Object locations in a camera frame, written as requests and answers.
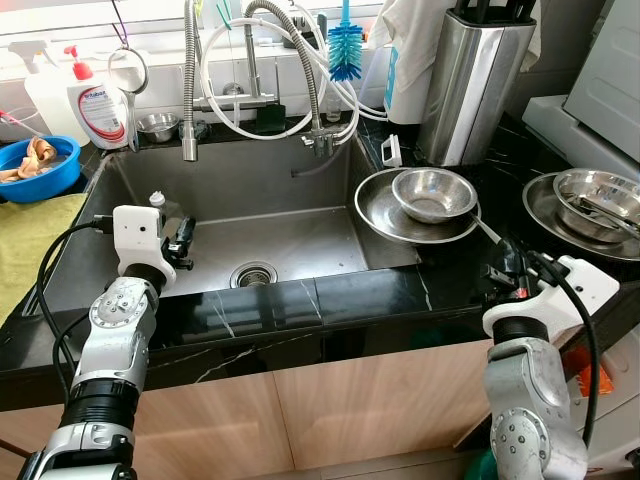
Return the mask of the tan peel scraps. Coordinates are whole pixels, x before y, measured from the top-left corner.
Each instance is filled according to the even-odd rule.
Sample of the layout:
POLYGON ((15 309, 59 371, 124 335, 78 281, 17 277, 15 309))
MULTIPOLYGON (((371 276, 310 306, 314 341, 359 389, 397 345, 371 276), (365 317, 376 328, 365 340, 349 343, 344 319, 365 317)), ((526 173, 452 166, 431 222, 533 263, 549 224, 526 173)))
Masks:
POLYGON ((26 156, 18 168, 1 170, 0 183, 12 183, 17 180, 40 177, 49 172, 58 159, 58 151, 45 138, 33 137, 28 143, 26 156))

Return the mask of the steel spoon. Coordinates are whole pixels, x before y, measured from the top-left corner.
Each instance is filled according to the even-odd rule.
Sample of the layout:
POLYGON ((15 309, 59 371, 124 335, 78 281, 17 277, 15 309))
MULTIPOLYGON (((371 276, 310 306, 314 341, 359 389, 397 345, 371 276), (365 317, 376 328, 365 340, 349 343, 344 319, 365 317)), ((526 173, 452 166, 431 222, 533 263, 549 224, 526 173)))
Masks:
POLYGON ((474 219, 475 224, 485 233, 485 236, 490 239, 494 244, 498 244, 498 246, 502 246, 504 239, 500 234, 495 232, 494 229, 490 228, 488 224, 483 220, 483 215, 481 215, 481 209, 479 205, 476 205, 474 209, 470 212, 472 219, 474 219))

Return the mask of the steel sink drain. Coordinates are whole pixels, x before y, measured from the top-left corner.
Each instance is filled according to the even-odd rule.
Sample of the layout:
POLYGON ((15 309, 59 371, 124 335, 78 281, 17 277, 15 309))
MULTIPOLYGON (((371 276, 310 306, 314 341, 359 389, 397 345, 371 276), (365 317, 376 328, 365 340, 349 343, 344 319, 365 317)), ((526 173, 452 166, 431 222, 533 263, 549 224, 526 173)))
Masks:
POLYGON ((269 262, 251 261, 237 266, 229 276, 230 288, 268 285, 279 279, 278 271, 269 262))

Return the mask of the dark sponge caddy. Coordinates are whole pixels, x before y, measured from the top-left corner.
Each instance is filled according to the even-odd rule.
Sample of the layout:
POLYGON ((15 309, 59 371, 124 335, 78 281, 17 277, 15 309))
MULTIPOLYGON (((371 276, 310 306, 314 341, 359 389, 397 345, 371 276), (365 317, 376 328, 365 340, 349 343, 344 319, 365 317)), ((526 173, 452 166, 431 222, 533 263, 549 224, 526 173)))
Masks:
POLYGON ((280 134, 287 131, 287 109, 283 104, 270 104, 256 110, 253 127, 250 132, 255 134, 280 134))

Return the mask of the small steel bowl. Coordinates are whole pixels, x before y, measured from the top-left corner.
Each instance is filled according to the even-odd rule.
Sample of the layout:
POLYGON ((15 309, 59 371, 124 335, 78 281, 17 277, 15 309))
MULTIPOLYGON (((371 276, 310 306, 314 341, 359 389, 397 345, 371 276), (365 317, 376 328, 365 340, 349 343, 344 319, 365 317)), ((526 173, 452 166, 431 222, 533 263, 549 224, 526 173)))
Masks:
POLYGON ((152 113, 137 119, 137 134, 141 140, 154 145, 169 142, 177 137, 182 118, 174 113, 152 113))

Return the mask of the steel spring neck faucet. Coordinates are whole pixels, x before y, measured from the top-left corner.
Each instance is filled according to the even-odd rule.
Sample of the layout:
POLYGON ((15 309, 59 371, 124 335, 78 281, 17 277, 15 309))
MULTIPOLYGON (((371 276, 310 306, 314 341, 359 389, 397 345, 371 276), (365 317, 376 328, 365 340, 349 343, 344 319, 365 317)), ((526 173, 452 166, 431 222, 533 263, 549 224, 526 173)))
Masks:
MULTIPOLYGON (((198 83, 198 70, 200 70, 201 47, 200 36, 198 36, 198 12, 200 8, 196 5, 196 0, 184 0, 184 65, 183 65, 183 100, 182 100, 182 120, 183 127, 182 157, 187 163, 196 163, 198 160, 198 141, 195 133, 195 113, 197 111, 196 87, 198 83)), ((259 65, 257 65, 255 38, 253 38, 253 27, 251 24, 243 24, 244 31, 244 52, 247 56, 247 67, 250 69, 250 92, 224 93, 218 97, 207 93, 204 97, 207 109, 210 111, 220 108, 223 102, 229 102, 233 106, 246 104, 248 109, 257 110, 262 108, 275 108, 280 105, 279 97, 261 91, 261 76, 259 65)))

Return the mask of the stainless steel sink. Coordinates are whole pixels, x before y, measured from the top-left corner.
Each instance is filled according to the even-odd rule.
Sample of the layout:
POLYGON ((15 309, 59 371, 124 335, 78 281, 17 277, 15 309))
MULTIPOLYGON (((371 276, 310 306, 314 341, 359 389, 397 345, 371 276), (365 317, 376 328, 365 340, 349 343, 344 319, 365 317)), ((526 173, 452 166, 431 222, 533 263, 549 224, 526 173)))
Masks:
POLYGON ((78 223, 163 192, 197 220, 192 270, 163 289, 163 319, 209 324, 269 317, 364 317, 430 306, 419 256, 376 234, 358 216, 355 189, 370 173, 352 143, 317 159, 298 140, 206 143, 196 163, 179 148, 105 157, 91 175, 78 223), (278 271, 268 285, 230 288, 244 262, 278 271))

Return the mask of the white appliance with round opening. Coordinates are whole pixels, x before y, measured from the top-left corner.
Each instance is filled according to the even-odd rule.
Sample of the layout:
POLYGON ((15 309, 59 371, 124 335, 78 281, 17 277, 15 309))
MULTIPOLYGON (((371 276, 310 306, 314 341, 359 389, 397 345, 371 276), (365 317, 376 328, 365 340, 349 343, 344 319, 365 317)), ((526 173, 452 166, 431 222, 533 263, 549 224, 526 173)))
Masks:
POLYGON ((599 394, 593 438, 589 445, 588 477, 630 471, 627 454, 640 445, 640 334, 634 326, 602 353, 602 385, 612 390, 599 394))

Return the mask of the white spray bottle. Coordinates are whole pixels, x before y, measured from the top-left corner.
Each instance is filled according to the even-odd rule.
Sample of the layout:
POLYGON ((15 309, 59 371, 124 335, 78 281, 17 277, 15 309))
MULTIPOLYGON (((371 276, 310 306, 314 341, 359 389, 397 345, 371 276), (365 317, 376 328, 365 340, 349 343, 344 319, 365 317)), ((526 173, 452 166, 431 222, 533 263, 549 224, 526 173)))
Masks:
POLYGON ((26 65, 28 76, 24 79, 24 87, 44 120, 47 131, 59 136, 72 137, 79 146, 88 145, 90 137, 84 133, 76 115, 70 109, 67 97, 70 77, 60 70, 58 63, 52 59, 49 42, 15 41, 6 46, 6 50, 18 55, 26 65))

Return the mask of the white plastic holder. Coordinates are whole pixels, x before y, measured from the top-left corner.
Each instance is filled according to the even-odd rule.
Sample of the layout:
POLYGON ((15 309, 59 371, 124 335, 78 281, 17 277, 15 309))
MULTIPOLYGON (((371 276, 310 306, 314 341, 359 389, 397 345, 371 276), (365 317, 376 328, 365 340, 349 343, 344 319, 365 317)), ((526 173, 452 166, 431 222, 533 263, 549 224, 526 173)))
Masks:
POLYGON ((385 168, 402 168, 403 155, 401 141, 397 134, 389 134, 387 140, 380 145, 381 165, 385 168))

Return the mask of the steel cutlery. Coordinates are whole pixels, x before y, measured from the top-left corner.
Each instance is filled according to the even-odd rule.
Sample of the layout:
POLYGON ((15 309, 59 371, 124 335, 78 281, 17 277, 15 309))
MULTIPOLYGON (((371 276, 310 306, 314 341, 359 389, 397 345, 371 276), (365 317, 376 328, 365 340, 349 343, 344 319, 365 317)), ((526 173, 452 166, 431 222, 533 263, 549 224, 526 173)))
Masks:
POLYGON ((599 204, 593 198, 586 195, 571 196, 570 202, 584 218, 594 221, 595 224, 608 225, 609 228, 622 230, 623 233, 630 234, 631 237, 640 237, 635 221, 628 220, 626 216, 618 214, 618 212, 609 209, 603 204, 599 204))

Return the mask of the white red pump soap bottle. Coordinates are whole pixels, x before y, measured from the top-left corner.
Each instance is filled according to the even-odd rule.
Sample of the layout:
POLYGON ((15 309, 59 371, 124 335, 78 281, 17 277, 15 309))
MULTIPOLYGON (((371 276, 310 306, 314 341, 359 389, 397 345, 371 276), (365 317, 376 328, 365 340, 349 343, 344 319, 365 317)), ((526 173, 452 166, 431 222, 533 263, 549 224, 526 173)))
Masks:
POLYGON ((64 47, 63 51, 72 58, 76 77, 76 82, 67 86, 70 109, 93 145, 101 150, 136 146, 125 92, 105 82, 105 76, 93 76, 93 69, 81 60, 76 45, 64 47))

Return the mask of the clear bottle with white cap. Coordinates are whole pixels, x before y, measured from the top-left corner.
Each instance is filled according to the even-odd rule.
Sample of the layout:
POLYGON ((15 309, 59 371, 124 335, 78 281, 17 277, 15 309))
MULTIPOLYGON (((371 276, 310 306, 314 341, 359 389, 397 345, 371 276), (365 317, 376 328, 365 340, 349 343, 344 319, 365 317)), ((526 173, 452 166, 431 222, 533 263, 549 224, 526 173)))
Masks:
POLYGON ((160 227, 165 229, 177 227, 186 219, 186 211, 183 207, 173 198, 166 197, 159 189, 148 196, 148 204, 160 212, 160 227))

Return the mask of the steel knife block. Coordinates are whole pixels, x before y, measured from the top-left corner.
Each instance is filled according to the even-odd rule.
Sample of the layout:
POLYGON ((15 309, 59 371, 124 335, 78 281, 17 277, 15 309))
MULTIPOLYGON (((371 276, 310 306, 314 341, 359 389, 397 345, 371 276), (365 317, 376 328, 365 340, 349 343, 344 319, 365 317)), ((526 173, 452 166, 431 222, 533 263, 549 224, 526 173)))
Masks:
POLYGON ((428 104, 419 134, 422 161, 429 166, 484 163, 538 22, 521 0, 511 23, 463 22, 445 12, 428 104))

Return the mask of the yellow dish cloth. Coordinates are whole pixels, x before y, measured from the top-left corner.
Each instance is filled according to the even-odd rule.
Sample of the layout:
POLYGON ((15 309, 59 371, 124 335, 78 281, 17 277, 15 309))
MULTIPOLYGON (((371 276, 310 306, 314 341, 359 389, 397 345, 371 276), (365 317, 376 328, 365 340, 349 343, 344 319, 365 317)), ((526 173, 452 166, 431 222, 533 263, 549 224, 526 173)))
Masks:
POLYGON ((0 204, 0 326, 27 296, 41 257, 76 219, 84 198, 76 193, 37 204, 0 204))

